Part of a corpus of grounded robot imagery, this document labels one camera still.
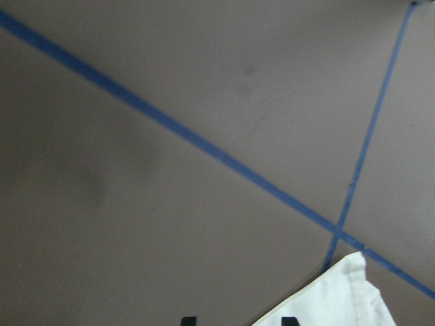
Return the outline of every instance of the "white fabric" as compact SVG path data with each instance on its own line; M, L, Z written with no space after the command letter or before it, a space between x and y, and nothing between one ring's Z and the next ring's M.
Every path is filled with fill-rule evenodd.
M366 260L346 256L304 289L281 302L252 326L396 326L379 290L366 280Z

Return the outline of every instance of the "painter's tape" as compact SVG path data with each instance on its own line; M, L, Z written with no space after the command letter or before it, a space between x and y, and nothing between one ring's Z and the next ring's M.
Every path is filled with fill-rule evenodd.
M394 46L393 53L391 54L387 71L385 72L385 77L382 82L381 90L379 91L378 99L376 101L375 108L373 109L372 118L370 119L370 123L368 125L366 137L364 138L364 142L362 143L360 156L358 157L358 161L355 167L355 171L353 173L352 181L349 186L349 189L347 190L345 203L343 204L343 208L341 210L340 219L338 220L338 224L337 224L337 229L334 236L332 237L332 241L328 249L328 253L326 254L325 262L321 270L322 272L325 272L330 267L332 257L334 256L334 252L338 244L338 233L343 229L343 226L346 222L346 218L349 214L349 209L352 204L353 197L355 195L355 189L358 184L358 181L360 180L362 167L364 165L364 162L366 161L368 147L370 146L370 142L373 138L373 133L375 132L375 127L379 117L379 112L381 111L382 105L385 100L385 95L387 94L389 83L392 79L394 66L396 65L397 58L399 56L400 48L403 43L406 29L408 28L409 20L411 19L411 16L413 15L416 6L417 4L414 1L409 4L402 23L402 27L400 27L400 32L399 35L397 36L396 44Z
M389 263L386 259L378 255L374 251L366 249L364 247L364 244L358 239L347 234L346 232L343 232L341 229L336 228L336 226L333 223L329 222L325 217L322 217L319 213L316 213L313 209L310 209L307 205L295 199L295 197L282 191L269 180L261 177L258 173L254 172L246 165L221 150L219 147L210 143L189 128L183 126L178 121L163 113L161 110L151 106L149 103L141 99L136 94L117 84L112 79L92 68L84 61L68 53L66 50L51 42L49 39L41 36L23 23L17 21L15 18L11 17L9 14L5 13L1 9L0 26L2 26L5 30L9 31L11 34L14 34L21 40L31 44L32 46L35 46L37 49L47 54L54 60L62 63L66 67L69 67L71 70L75 71L82 77L88 79L92 83L113 94L121 101L124 101L128 105L138 109L140 112L144 113L155 122L158 122L160 125L173 131L175 134L178 134L180 137L184 138L191 144L197 146L199 149L208 153L216 160L219 160L227 167L231 168L233 171L250 180L252 183L256 184L258 187L260 187L276 199L292 207L295 211L298 211L305 217L309 218L311 221L315 222L317 225L323 227L325 230L334 233L334 235L337 235L339 238L341 238L351 246L355 247L357 250L363 252L368 251L367 255L369 255L375 261L385 266L398 276L402 277L405 281L412 284L420 291L435 299L435 293L431 289L427 288L425 285L414 279L412 276L404 273L403 271L395 267L395 265Z

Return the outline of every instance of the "stain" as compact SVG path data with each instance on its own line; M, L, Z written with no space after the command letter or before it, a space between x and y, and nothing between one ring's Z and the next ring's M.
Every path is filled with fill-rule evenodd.
M247 82L242 81L241 83L239 83L239 85L237 85L237 87L236 87L236 93L241 98L249 98L249 96L252 93L251 86L249 86L249 84Z
M251 77L256 73L256 67L254 65L243 66L243 77Z
M263 122L265 121L266 117L269 115L269 112L271 111L271 107L267 107L264 112L262 113L262 115L258 118L255 126L251 129L251 131L249 132L249 134L247 135L246 139L249 139L250 137L252 137L258 129L260 129L261 125L263 124Z
M144 182L153 173L160 149L154 130L126 110L86 109L65 110L45 142L32 143L25 164L8 180L10 204L24 197L32 206L39 198L41 212L93 215L117 184ZM12 165L21 158L13 157Z
M252 77L256 73L256 66L246 58L241 59L241 66L244 78Z

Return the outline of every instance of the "floor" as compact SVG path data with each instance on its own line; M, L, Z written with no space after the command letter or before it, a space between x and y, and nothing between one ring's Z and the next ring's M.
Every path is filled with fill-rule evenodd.
M311 212L0 29L1 323L248 326L319 275L408 5L1 0ZM434 34L428 1L344 224L429 290L366 257L398 325L435 320Z

